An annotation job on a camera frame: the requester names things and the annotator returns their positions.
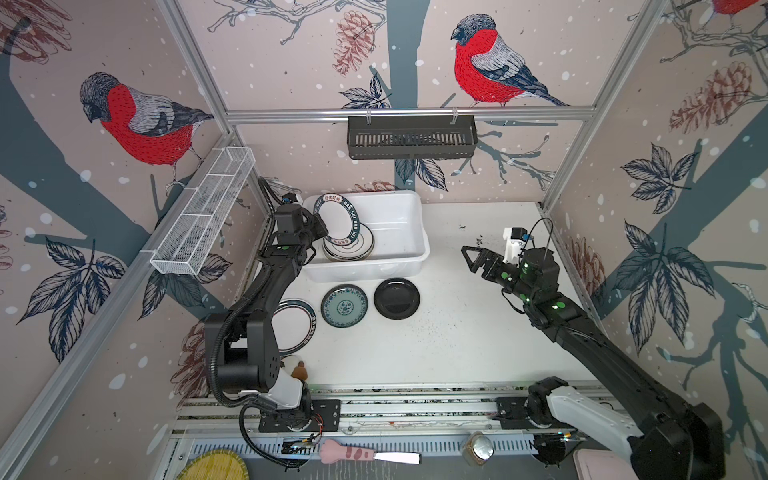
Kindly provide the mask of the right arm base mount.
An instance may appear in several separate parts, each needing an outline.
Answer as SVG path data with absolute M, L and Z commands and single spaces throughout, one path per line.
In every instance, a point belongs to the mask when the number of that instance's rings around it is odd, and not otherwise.
M 498 397 L 497 413 L 493 417 L 502 430 L 537 428 L 537 401 L 530 397 Z

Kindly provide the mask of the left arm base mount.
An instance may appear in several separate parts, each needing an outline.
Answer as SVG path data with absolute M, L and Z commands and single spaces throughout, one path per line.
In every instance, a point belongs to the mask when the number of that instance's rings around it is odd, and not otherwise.
M 304 401 L 295 409 L 261 411 L 259 433 L 337 432 L 341 417 L 340 400 Z

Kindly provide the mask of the green rim lettered plate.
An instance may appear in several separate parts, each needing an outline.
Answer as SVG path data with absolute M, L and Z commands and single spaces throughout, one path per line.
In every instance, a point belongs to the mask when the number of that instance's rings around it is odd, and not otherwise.
M 337 246 L 350 246 L 360 235 L 359 214 L 346 197 L 336 193 L 320 195 L 313 206 L 313 213 L 321 217 L 328 233 L 325 239 Z

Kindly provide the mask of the white plate black emblem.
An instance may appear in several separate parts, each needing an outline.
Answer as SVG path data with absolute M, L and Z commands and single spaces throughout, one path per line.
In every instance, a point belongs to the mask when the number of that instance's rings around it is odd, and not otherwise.
M 323 240 L 325 256 L 333 262 L 354 262 L 365 260 L 375 248 L 375 237 L 372 230 L 365 224 L 360 227 L 360 233 L 349 245 L 340 246 Z

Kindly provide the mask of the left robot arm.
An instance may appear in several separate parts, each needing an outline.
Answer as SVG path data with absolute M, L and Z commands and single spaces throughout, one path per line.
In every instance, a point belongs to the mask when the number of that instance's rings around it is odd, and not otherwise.
M 299 430 L 314 416 L 309 389 L 281 366 L 272 319 L 288 287 L 316 256 L 314 243 L 328 230 L 295 193 L 278 196 L 264 177 L 258 187 L 267 199 L 270 227 L 256 257 L 260 270 L 227 312 L 204 320 L 207 384 L 220 405 L 257 408 L 264 418 Z

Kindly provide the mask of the teal patterned small plate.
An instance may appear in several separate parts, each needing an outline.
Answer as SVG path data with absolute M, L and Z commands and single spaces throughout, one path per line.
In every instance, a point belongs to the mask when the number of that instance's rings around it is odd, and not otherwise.
M 341 284 L 329 290 L 323 297 L 321 315 L 332 327 L 349 328 L 362 321 L 368 307 L 368 297 L 360 287 Z

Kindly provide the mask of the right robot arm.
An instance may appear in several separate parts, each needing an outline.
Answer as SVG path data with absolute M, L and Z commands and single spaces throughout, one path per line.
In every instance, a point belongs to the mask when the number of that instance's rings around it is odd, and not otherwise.
M 529 388 L 525 408 L 534 426 L 567 424 L 627 461 L 640 479 L 724 478 L 718 414 L 673 393 L 611 343 L 560 292 L 560 268 L 551 250 L 523 251 L 512 263 L 484 247 L 464 246 L 461 253 L 471 272 L 519 298 L 519 311 L 531 325 L 583 364 L 625 410 L 619 414 L 551 376 Z

